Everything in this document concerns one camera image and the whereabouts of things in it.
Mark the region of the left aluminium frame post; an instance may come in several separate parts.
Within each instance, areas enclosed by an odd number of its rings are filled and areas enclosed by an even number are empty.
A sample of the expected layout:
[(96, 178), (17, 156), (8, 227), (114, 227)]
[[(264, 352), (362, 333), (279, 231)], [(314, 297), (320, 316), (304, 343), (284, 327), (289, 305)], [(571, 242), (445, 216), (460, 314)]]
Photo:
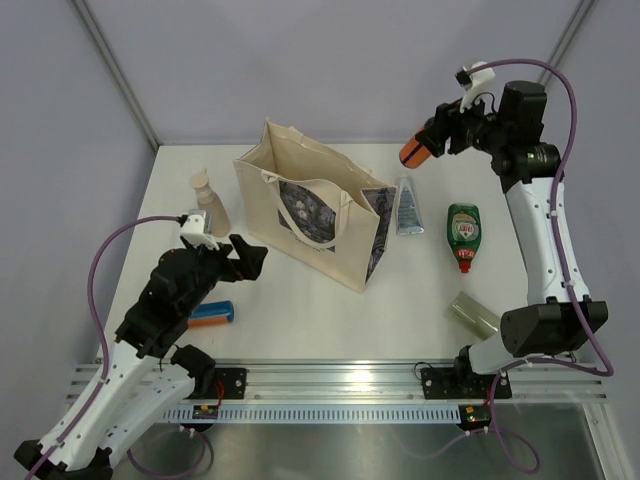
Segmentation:
[(80, 26), (88, 37), (108, 76), (113, 82), (118, 94), (129, 114), (131, 115), (141, 136), (154, 153), (157, 153), (161, 142), (146, 115), (130, 82), (126, 78), (116, 55), (103, 31), (98, 18), (90, 3), (85, 0), (70, 0), (68, 4), (75, 14)]

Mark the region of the right aluminium frame post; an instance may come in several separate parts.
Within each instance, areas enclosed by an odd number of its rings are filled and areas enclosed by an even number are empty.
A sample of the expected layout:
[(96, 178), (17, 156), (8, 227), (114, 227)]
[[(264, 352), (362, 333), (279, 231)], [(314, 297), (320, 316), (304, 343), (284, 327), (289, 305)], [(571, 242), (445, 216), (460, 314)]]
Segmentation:
[(517, 59), (518, 65), (535, 66), (541, 69), (541, 73), (536, 80), (537, 83), (549, 90), (553, 82), (561, 85), (561, 89), (566, 94), (567, 105), (569, 106), (569, 120), (571, 121), (571, 127), (569, 128), (569, 146), (573, 145), (576, 131), (577, 122), (577, 107), (575, 92), (572, 84), (562, 73), (564, 61), (568, 58), (572, 47), (576, 44), (580, 32), (590, 19), (592, 13), (597, 6), (597, 0), (583, 0), (579, 1), (567, 21), (564, 30), (558, 37), (549, 58), (546, 61), (534, 60), (527, 58)]

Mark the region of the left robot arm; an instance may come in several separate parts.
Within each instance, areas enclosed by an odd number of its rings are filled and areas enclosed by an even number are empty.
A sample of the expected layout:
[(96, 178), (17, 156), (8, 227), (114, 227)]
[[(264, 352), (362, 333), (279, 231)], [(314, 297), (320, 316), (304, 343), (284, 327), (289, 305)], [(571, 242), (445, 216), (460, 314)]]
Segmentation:
[(216, 362), (193, 345), (175, 347), (188, 320), (219, 282), (255, 281), (268, 250), (233, 234), (214, 248), (166, 251), (127, 311), (102, 371), (41, 439), (15, 460), (39, 479), (108, 479), (125, 452), (172, 405), (208, 396)]

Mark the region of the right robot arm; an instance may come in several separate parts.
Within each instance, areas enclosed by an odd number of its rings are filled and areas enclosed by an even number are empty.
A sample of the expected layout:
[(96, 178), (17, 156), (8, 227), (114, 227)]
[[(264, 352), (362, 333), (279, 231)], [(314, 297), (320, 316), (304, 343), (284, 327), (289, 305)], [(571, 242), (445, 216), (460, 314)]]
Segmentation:
[(505, 312), (497, 333), (460, 351), (454, 388), (474, 397), (519, 358), (550, 360), (592, 340), (608, 319), (581, 278), (564, 211), (558, 148), (542, 141), (547, 95), (542, 85), (511, 81), (499, 108), (482, 100), (439, 105), (416, 138), (435, 157), (469, 148), (487, 153), (502, 192), (527, 274), (527, 304)]

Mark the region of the lying green bottle beige cap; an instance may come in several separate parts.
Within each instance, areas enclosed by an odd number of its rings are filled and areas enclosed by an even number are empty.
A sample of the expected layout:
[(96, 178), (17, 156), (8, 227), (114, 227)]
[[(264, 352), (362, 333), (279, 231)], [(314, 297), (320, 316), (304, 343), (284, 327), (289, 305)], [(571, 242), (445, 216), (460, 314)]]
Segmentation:
[(465, 292), (455, 297), (449, 311), (480, 340), (487, 340), (499, 331), (499, 317)]

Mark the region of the silver blue tube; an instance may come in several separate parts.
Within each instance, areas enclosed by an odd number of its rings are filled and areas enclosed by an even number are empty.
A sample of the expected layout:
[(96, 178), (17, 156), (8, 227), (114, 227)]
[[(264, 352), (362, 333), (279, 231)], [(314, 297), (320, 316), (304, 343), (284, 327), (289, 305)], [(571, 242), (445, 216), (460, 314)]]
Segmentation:
[(409, 176), (399, 178), (397, 185), (396, 234), (417, 235), (424, 232), (414, 185)]

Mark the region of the aluminium frame post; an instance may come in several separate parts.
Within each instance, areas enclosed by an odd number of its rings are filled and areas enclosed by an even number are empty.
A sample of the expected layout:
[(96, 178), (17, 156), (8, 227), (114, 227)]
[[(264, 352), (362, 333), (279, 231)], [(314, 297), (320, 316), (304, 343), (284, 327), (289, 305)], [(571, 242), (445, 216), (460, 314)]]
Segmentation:
[(131, 115), (141, 136), (154, 153), (157, 153), (161, 142), (146, 115), (130, 82), (126, 78), (116, 55), (103, 31), (98, 18), (90, 3), (85, 0), (70, 0), (68, 4), (75, 14), (80, 26), (88, 37), (108, 76), (113, 82), (118, 94), (129, 114)]
[(549, 90), (553, 82), (561, 85), (561, 89), (566, 94), (567, 105), (569, 106), (569, 120), (571, 121), (571, 127), (569, 128), (569, 146), (573, 145), (576, 131), (577, 122), (577, 107), (575, 92), (572, 84), (562, 73), (564, 61), (568, 58), (572, 47), (576, 44), (580, 32), (590, 19), (592, 13), (597, 6), (597, 0), (583, 0), (579, 1), (567, 21), (564, 30), (558, 37), (549, 58), (546, 61), (534, 60), (527, 58), (517, 59), (518, 65), (535, 66), (541, 69), (541, 73), (536, 80), (537, 83)]

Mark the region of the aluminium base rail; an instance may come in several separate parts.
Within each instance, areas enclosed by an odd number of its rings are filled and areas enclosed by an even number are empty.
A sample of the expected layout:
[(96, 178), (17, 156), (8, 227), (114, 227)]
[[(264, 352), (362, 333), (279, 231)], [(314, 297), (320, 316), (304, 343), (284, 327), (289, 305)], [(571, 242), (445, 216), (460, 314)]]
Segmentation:
[[(245, 404), (418, 404), (429, 383), (423, 369), (438, 363), (405, 361), (234, 361), (220, 360), (217, 371), (246, 373), (244, 395), (223, 402)], [(604, 382), (555, 365), (523, 366), (502, 376), (513, 403), (604, 403)]]

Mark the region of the beige pump bottle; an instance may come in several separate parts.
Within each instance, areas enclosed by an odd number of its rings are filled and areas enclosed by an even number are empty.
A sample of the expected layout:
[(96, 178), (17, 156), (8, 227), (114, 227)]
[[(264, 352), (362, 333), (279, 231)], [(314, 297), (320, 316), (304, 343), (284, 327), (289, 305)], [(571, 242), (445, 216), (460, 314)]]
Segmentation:
[(231, 224), (219, 195), (210, 185), (207, 169), (203, 168), (189, 179), (195, 191), (198, 207), (211, 215), (211, 231), (215, 237), (225, 237), (230, 233)]

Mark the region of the beige canvas tote bag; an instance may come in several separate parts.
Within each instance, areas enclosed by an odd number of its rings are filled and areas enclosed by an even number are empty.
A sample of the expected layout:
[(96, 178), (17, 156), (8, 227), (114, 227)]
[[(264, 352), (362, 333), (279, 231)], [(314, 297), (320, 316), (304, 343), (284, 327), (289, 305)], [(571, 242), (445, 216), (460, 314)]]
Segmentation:
[(271, 121), (234, 168), (254, 238), (353, 291), (365, 289), (386, 250), (395, 186)]

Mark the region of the orange blue spray bottle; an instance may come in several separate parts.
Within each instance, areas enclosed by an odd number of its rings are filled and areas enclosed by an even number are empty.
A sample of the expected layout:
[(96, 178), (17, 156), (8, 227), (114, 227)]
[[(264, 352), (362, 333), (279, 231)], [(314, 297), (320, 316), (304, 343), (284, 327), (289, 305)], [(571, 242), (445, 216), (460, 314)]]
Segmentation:
[(399, 152), (399, 160), (406, 168), (416, 169), (431, 157), (431, 152), (419, 141), (422, 133), (423, 130), (417, 131)]

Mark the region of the blue orange lying bottle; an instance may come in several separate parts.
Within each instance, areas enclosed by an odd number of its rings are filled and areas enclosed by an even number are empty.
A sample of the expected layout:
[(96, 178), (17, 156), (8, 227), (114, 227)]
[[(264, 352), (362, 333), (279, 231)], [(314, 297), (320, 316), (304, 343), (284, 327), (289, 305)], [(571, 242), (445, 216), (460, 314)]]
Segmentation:
[(234, 321), (235, 310), (231, 301), (201, 304), (188, 320), (189, 328), (229, 324)]

